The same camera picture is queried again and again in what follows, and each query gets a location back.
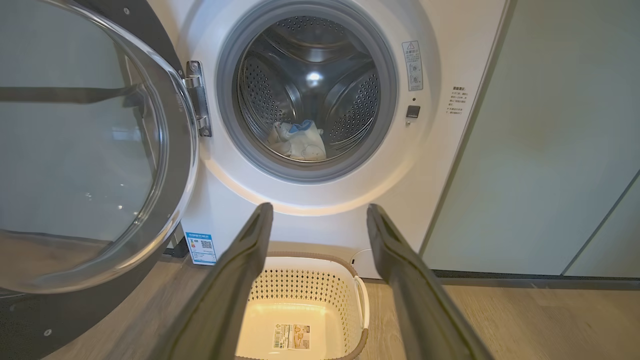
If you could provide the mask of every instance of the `wooden floor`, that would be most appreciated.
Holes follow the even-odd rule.
[[[161,261],[110,315],[46,360],[145,359],[207,268]],[[496,359],[640,359],[640,291],[446,286]],[[404,359],[391,289],[368,283],[361,359]]]

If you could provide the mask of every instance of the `white cloth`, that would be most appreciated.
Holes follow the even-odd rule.
[[[326,159],[322,129],[313,120],[302,124],[276,122],[267,139],[267,144],[275,152],[296,160],[319,161]]]

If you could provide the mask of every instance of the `barcode label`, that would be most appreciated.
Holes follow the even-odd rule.
[[[311,326],[297,323],[277,323],[273,332],[273,348],[311,349]]]
[[[216,258],[216,249],[210,234],[184,233],[184,237],[187,239],[191,260],[193,260],[194,264],[216,264],[218,259]]]
[[[280,329],[276,329],[276,332],[273,335],[273,347],[274,348],[282,348],[282,346],[280,344],[280,338],[281,338],[280,335],[281,335]]]

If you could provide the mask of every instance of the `cabinet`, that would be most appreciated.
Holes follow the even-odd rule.
[[[640,181],[637,178],[565,275],[640,277]]]
[[[427,266],[562,273],[640,168],[639,17],[633,1],[515,4]]]

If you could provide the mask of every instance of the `plastic basket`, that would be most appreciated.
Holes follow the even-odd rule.
[[[293,336],[300,334],[302,348],[287,348],[286,325],[308,327]],[[249,294],[236,359],[355,359],[368,332],[367,289],[351,265],[319,254],[269,253]]]

